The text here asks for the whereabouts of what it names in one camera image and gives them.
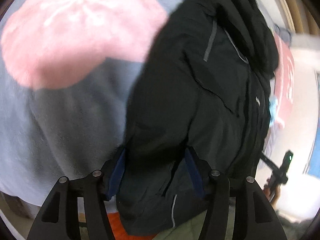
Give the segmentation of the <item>brown striped window blind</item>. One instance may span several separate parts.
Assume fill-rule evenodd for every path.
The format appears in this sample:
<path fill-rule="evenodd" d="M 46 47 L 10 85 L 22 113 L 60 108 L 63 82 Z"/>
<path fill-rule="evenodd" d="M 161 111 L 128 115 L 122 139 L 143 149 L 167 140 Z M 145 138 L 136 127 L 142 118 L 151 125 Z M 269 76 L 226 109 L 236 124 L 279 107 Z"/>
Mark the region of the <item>brown striped window blind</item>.
<path fill-rule="evenodd" d="M 276 3 L 287 29 L 319 36 L 319 26 L 303 0 L 276 0 Z"/>

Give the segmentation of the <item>grey pillow behind pink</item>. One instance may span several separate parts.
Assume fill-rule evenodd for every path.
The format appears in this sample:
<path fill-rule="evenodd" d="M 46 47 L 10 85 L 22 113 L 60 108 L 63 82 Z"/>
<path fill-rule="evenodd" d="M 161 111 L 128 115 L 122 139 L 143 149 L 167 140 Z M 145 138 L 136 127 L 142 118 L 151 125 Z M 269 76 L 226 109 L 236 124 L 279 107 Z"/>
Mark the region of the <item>grey pillow behind pink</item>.
<path fill-rule="evenodd" d="M 287 44 L 288 47 L 292 44 L 292 33 L 277 24 L 274 24 L 274 32 Z"/>

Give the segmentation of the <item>black hooded jacket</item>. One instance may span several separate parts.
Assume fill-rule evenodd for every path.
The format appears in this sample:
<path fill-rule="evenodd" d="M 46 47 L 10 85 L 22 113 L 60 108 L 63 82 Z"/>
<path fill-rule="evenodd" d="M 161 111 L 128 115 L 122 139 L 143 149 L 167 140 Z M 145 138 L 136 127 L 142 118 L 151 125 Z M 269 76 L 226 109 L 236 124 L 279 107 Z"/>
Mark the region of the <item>black hooded jacket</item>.
<path fill-rule="evenodd" d="M 130 95 L 116 195 L 129 235 L 205 211 L 209 174 L 253 174 L 268 132 L 278 51 L 256 0 L 184 0 L 157 35 Z M 205 197 L 185 163 L 192 150 Z"/>

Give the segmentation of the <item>grey floral bed blanket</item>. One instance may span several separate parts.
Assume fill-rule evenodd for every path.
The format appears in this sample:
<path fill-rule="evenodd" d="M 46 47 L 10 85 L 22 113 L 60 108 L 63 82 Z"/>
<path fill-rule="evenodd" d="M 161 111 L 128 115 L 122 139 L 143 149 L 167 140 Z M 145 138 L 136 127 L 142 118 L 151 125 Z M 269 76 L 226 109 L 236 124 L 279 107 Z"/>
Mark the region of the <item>grey floral bed blanket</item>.
<path fill-rule="evenodd" d="M 40 206 L 123 140 L 131 86 L 183 0 L 14 0 L 1 20 L 1 191 Z"/>

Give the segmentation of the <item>pink patterned pillow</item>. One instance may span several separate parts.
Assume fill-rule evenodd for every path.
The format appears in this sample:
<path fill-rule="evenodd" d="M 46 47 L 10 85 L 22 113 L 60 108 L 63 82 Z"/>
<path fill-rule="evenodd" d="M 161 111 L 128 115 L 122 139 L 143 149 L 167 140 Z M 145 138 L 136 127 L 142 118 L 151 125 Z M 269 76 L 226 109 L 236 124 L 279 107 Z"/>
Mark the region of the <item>pink patterned pillow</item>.
<path fill-rule="evenodd" d="M 293 106 L 295 62 L 289 46 L 278 34 L 274 34 L 274 40 L 279 54 L 279 63 L 274 72 L 274 78 L 270 81 L 270 125 L 284 129 Z"/>

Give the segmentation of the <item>wall map poster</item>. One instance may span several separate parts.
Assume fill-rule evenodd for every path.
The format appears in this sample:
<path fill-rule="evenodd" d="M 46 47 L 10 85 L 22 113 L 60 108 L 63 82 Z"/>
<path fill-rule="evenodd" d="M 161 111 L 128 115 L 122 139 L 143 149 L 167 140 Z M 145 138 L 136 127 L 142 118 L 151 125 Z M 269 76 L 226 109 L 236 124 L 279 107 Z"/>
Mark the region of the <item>wall map poster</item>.
<path fill-rule="evenodd" d="M 304 172 L 319 179 L 319 71 L 315 71 L 316 120 L 312 123 L 312 145 Z"/>

